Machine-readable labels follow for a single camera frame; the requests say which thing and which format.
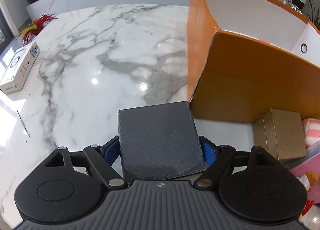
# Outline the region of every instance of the metal pin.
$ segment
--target metal pin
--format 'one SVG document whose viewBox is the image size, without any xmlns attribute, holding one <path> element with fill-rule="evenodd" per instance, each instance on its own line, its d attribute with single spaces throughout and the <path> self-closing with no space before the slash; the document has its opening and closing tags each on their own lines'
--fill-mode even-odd
<svg viewBox="0 0 320 230">
<path fill-rule="evenodd" d="M 18 115 L 19 115 L 19 118 L 20 118 L 20 121 L 21 121 L 21 123 L 22 123 L 22 126 L 24 127 L 24 130 L 25 130 L 25 131 L 26 131 L 26 133 L 27 133 L 27 136 L 28 136 L 28 137 L 30 137 L 30 133 L 28 133 L 28 131 L 27 131 L 27 129 L 26 129 L 26 127 L 25 127 L 25 125 L 24 125 L 24 123 L 23 123 L 22 119 L 21 119 L 21 116 L 20 116 L 20 114 L 19 114 L 18 110 L 17 110 L 17 113 L 18 113 Z"/>
</svg>

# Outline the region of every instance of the brown cardboard box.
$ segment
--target brown cardboard box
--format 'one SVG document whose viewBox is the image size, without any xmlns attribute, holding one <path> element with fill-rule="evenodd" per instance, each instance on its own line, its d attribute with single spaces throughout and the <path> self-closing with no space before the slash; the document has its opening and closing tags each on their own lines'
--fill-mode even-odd
<svg viewBox="0 0 320 230">
<path fill-rule="evenodd" d="M 253 123 L 255 146 L 266 149 L 278 161 L 301 158 L 307 155 L 300 114 L 270 109 Z"/>
<path fill-rule="evenodd" d="M 320 68 L 291 53 L 308 23 L 277 0 L 190 0 L 193 117 L 253 123 L 277 108 L 319 119 Z"/>
</svg>

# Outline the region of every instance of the colorful feather duster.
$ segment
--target colorful feather duster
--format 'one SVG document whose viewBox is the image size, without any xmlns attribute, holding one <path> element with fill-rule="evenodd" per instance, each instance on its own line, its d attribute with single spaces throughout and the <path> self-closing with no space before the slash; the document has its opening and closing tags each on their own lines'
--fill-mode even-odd
<svg viewBox="0 0 320 230">
<path fill-rule="evenodd" d="M 37 36 L 51 20 L 57 19 L 53 17 L 53 15 L 54 14 L 42 15 L 41 18 L 34 19 L 27 28 L 21 31 L 19 36 L 22 36 L 23 45 L 30 43 L 31 40 Z"/>
</svg>

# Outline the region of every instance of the silver screw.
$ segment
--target silver screw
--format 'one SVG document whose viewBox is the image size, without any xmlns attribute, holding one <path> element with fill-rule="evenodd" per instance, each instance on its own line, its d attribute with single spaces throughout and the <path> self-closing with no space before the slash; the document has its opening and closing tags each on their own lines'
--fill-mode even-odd
<svg viewBox="0 0 320 230">
<path fill-rule="evenodd" d="M 212 181 L 207 178 L 202 178 L 202 179 L 197 180 L 197 185 L 199 187 L 210 187 L 211 184 L 212 184 Z"/>
<path fill-rule="evenodd" d="M 109 180 L 109 185 L 112 187 L 120 187 L 124 184 L 124 180 L 120 178 L 113 178 Z"/>
</svg>

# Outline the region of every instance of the white product box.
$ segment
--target white product box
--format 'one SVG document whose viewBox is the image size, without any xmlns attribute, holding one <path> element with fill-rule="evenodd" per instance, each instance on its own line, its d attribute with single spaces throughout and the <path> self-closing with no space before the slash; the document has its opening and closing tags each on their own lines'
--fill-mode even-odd
<svg viewBox="0 0 320 230">
<path fill-rule="evenodd" d="M 8 94 L 22 90 L 39 52 L 40 48 L 36 42 L 31 42 L 15 52 L 0 82 L 0 90 L 2 92 Z"/>
</svg>

